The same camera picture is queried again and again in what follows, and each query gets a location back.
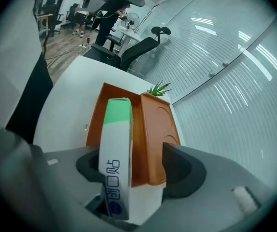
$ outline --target chair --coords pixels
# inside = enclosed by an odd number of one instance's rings
[[[67,14],[66,14],[66,20],[68,20],[71,25],[72,25],[72,28],[74,28],[74,20],[75,20],[75,8],[77,8],[79,4],[78,3],[74,3],[70,8],[69,8],[69,11],[67,11]]]
[[[56,2],[56,0],[47,0],[46,4],[44,4],[42,6],[43,14],[54,14],[55,15],[56,14],[56,10],[57,10],[57,4],[55,4],[55,2]],[[55,16],[48,17],[48,27],[50,28],[50,30],[52,30],[53,26],[56,26],[56,25],[59,25],[59,24],[62,23],[62,21],[60,21],[60,17],[63,14],[58,14],[58,15],[59,15],[59,17],[56,20],[55,25],[53,24]],[[42,24],[43,24],[43,26],[45,26],[46,19],[44,19],[42,21]],[[59,30],[54,30],[52,36],[54,36],[54,32],[59,32],[60,33]]]
[[[160,44],[160,34],[171,34],[171,31],[168,28],[154,27],[152,33],[157,35],[158,41],[148,37],[133,47],[125,50],[121,58],[112,51],[97,44],[92,44],[92,48],[84,55],[84,57],[100,61],[126,72],[132,61],[155,49]]]

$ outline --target desk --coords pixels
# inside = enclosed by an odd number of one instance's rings
[[[88,125],[104,82],[137,94],[145,92],[151,86],[150,83],[110,65],[78,56],[61,75],[47,97],[33,143],[40,146],[43,152],[85,146]],[[168,95],[164,95],[162,99],[169,102]],[[185,145],[172,105],[171,110],[180,143]],[[161,205],[164,187],[165,183],[132,188],[128,222],[138,225],[144,223]]]
[[[118,56],[122,56],[124,51],[126,50],[127,45],[129,44],[130,39],[135,40],[137,42],[141,42],[143,39],[136,34],[132,29],[126,29],[122,26],[116,27],[116,30],[120,31],[122,34],[124,34],[126,37],[122,43],[121,49],[119,51]]]
[[[48,34],[48,17],[52,16],[53,14],[47,14],[47,15],[37,15],[37,20],[46,19],[45,23],[45,29],[46,29],[46,35]]]

